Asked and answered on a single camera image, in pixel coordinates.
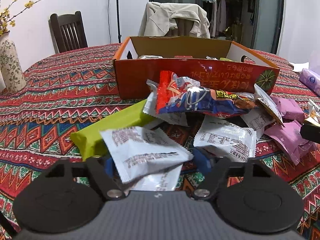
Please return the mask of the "green snack bar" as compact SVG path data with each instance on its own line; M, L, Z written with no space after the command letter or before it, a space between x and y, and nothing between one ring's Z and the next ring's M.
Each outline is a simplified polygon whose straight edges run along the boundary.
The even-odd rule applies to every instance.
M144 127L157 119L143 113L146 100L135 103L121 111L113 113L77 132L70 134L71 141L79 149L82 160L96 155L104 156L108 153L107 146L101 137L101 132L132 126Z
M220 61L234 62L233 60L230 60L230 59L225 58L225 57L221 57L219 60L220 60Z

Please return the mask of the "pink snack packet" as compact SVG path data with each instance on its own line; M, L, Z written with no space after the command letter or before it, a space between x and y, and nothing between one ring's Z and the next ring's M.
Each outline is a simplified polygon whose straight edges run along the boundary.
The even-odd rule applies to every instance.
M305 114L303 110L293 99L278 98L271 96L271 99L276 104L281 116L287 120L297 120L302 123L305 120Z
M300 128L301 124L294 120L283 123L283 126L275 124L264 131L265 135L276 141L295 165L298 165L307 153L317 150L314 142L302 138Z

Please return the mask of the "green snack bar on table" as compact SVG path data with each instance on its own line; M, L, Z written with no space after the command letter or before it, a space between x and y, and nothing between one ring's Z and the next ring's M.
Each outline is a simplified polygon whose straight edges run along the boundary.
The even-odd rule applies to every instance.
M143 113L146 100L135 103L121 111L113 113L77 132L70 134L71 141L79 149L82 160L96 155L104 156L108 153L107 146L101 137L101 132L132 126L144 127L157 119Z

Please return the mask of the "purple tissue pack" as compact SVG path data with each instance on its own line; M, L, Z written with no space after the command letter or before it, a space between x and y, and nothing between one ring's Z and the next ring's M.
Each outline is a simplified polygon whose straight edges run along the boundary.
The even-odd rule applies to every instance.
M299 77L299 81L306 87L311 89L315 94L320 96L320 77L319 74L312 70L303 68Z

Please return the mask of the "brown white snack packet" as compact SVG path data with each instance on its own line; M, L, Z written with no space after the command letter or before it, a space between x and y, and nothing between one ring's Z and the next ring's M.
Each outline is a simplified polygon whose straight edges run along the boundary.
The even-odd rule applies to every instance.
M269 113L278 124L284 126L282 116L278 111L276 104L271 97L257 84L254 85L254 98L255 102L262 105L267 113Z

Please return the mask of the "white tissue paper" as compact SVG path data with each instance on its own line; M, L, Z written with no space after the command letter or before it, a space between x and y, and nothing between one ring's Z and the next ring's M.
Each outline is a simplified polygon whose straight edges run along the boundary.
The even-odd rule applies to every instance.
M303 69L309 69L309 62L305 63L292 63L290 62L290 65L293 68L293 72L295 73L301 73Z

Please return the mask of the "red blue snack bag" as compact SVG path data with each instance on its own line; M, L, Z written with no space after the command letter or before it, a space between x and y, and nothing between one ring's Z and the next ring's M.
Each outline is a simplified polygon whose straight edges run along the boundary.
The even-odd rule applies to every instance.
M255 100L224 90L202 87L199 81L162 70L157 88L156 113L199 112L230 118L257 108Z

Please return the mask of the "colourful patterned tablecloth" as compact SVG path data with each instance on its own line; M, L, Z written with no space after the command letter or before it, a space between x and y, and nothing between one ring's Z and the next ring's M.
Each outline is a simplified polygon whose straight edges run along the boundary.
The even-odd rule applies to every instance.
M1 213L17 232L15 197L61 157L81 161L69 135L138 102L118 95L112 58L119 46L49 56L24 72L23 90L12 95L6 89L1 92ZM254 52L280 68L273 96L294 99L305 113L309 99L319 105L319 97L299 81L286 59ZM256 157L303 198L298 233L305 239L319 239L319 151L294 165L271 138L262 136Z

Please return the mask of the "red cardboard box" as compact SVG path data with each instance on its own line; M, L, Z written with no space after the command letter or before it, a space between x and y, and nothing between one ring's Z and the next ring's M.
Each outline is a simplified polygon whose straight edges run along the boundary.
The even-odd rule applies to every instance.
M138 59L141 55L163 58ZM234 62L220 61L221 57ZM252 93L257 84L267 94L271 94L280 71L271 61L234 41L188 36L128 37L116 52L113 66L122 99L147 98L147 80L159 82L162 70L187 76L207 88Z

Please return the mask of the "white packet in box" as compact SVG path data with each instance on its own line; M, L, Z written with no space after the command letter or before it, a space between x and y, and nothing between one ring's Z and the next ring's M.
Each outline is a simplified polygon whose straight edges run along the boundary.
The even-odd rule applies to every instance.
M162 56L158 55L141 55L138 57L138 59L144 60L144 59L162 59Z

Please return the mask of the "floral ceramic vase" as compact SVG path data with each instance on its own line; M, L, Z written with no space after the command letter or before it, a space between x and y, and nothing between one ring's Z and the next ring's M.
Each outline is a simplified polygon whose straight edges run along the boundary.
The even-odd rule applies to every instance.
M9 38L10 31L1 36L1 74L9 93L22 90L27 82L24 78L14 42Z

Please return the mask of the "black light stand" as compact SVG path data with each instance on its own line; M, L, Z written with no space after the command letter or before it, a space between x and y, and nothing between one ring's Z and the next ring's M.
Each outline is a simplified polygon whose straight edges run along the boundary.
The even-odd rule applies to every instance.
M116 0L118 42L121 43L119 0Z

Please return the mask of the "chair under jacket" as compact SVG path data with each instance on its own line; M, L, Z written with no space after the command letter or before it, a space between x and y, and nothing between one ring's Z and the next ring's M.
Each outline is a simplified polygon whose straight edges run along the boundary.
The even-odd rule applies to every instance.
M194 21L182 18L175 18L174 21L176 23L176 27L170 28L165 36L197 36L197 31L194 28Z

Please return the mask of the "dark wooden chair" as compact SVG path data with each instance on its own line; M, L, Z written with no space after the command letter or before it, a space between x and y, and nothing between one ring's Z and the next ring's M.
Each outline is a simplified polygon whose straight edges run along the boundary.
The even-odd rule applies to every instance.
M80 11L74 14L51 14L50 26L60 53L88 47Z

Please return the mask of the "beige jacket on chair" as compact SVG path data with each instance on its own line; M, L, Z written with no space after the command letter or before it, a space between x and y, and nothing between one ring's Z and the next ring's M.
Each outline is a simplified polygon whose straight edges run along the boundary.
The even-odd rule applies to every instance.
M175 18L194 21L200 38L210 38L207 13L197 4L148 2L138 32L139 36L163 37L170 28L176 27Z

